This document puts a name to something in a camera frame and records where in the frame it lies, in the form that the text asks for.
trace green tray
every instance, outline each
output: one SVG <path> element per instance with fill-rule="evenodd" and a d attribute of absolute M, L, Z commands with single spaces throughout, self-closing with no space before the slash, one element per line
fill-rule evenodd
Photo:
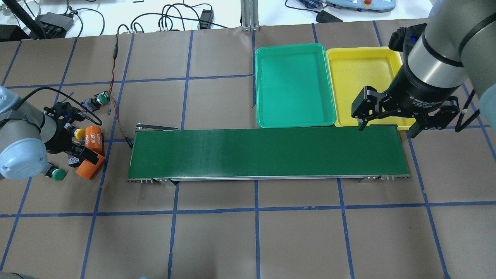
<path fill-rule="evenodd" d="M 259 48 L 255 77 L 260 127 L 330 126 L 336 121 L 323 45 Z"/>
<path fill-rule="evenodd" d="M 129 181 L 408 177 L 396 126 L 137 132 Z"/>

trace robotic arm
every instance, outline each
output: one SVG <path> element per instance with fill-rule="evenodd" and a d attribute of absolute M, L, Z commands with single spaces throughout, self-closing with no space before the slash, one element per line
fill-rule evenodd
<path fill-rule="evenodd" d="M 59 102 L 52 108 L 45 107 L 41 112 L 26 102 L 27 98 L 42 89 L 59 92 L 42 87 L 21 99 L 0 86 L 0 180 L 4 177 L 26 179 L 46 171 L 50 166 L 47 153 L 65 152 L 92 164 L 99 161 L 97 153 L 72 141 L 75 128 L 71 124 L 92 120 L 90 117 L 69 103 Z"/>
<path fill-rule="evenodd" d="M 496 127 L 495 46 L 496 1 L 445 0 L 429 25 L 393 34 L 389 47 L 403 51 L 405 63 L 385 92 L 364 87 L 352 104 L 352 117 L 360 130 L 373 119 L 415 118 L 412 138 L 422 130 L 444 129 L 459 112 L 451 94 L 468 76 L 481 113 Z"/>

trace conveyor belt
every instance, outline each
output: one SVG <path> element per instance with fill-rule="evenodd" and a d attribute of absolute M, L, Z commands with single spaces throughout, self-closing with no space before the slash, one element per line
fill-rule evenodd
<path fill-rule="evenodd" d="M 128 181 L 368 176 L 409 176 L 396 126 L 137 132 Z"/>

